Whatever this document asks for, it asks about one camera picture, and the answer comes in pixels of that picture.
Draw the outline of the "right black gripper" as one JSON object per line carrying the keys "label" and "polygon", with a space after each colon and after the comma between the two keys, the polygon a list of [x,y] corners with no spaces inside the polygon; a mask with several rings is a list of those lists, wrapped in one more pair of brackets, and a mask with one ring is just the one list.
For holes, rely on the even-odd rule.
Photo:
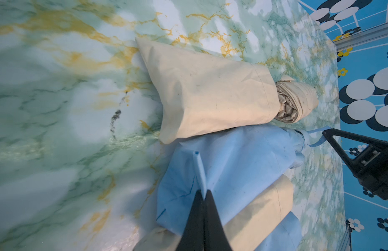
{"label": "right black gripper", "polygon": [[[339,157],[359,183],[372,194],[383,200],[388,200],[388,145],[367,136],[350,133],[338,129],[327,129],[322,136],[333,147]],[[365,144],[366,147],[356,156],[346,148],[350,143]]]}

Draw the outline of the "blue umbrella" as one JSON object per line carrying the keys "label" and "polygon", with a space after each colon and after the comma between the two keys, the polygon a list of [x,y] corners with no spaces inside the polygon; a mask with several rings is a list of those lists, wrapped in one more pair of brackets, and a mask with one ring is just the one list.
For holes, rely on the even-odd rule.
{"label": "blue umbrella", "polygon": [[320,146],[326,141],[322,132],[328,129],[331,129],[331,127],[326,126],[311,131],[301,129],[288,130],[295,150],[295,161],[292,168],[297,168],[304,164],[304,153],[308,148]]}

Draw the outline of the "blue umbrella sleeve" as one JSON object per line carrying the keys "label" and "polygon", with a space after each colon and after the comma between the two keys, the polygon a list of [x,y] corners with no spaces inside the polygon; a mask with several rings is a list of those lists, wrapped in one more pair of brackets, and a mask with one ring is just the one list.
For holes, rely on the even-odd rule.
{"label": "blue umbrella sleeve", "polygon": [[194,137],[177,144],[157,192],[156,221],[184,231],[195,194],[211,191],[228,223],[287,169],[304,163],[304,135],[272,124]]}
{"label": "blue umbrella sleeve", "polygon": [[295,251],[301,240],[300,220],[289,212],[255,251]]}

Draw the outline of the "beige umbrella sleeve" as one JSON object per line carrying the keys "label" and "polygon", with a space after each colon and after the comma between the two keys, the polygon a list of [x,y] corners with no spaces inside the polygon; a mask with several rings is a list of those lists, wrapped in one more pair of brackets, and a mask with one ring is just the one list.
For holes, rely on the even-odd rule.
{"label": "beige umbrella sleeve", "polygon": [[137,38],[136,43],[162,106],[159,140],[269,123],[280,102],[269,70]]}
{"label": "beige umbrella sleeve", "polygon": [[[293,206],[293,184],[281,175],[224,227],[234,251],[253,251],[288,215]],[[155,228],[133,248],[135,251],[174,251],[181,236]]]}

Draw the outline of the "beige umbrella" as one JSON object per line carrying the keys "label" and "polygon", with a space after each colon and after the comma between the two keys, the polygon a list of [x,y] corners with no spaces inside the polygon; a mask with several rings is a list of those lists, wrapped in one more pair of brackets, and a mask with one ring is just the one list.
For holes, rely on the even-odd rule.
{"label": "beige umbrella", "polygon": [[313,86],[298,82],[288,75],[283,75],[275,84],[280,102],[276,120],[296,123],[318,106],[318,96]]}

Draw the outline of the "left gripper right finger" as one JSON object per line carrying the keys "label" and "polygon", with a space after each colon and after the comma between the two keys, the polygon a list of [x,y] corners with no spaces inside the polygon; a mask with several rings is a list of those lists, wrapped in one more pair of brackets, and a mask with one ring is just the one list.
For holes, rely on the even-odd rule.
{"label": "left gripper right finger", "polygon": [[232,251],[232,248],[224,233],[213,194],[210,190],[207,190],[204,203],[204,250]]}

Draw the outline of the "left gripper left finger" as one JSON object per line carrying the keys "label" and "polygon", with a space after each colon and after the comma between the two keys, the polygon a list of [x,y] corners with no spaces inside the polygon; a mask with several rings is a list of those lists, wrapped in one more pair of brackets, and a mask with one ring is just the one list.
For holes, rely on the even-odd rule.
{"label": "left gripper left finger", "polygon": [[190,214],[176,251],[204,250],[204,200],[201,190],[196,192]]}

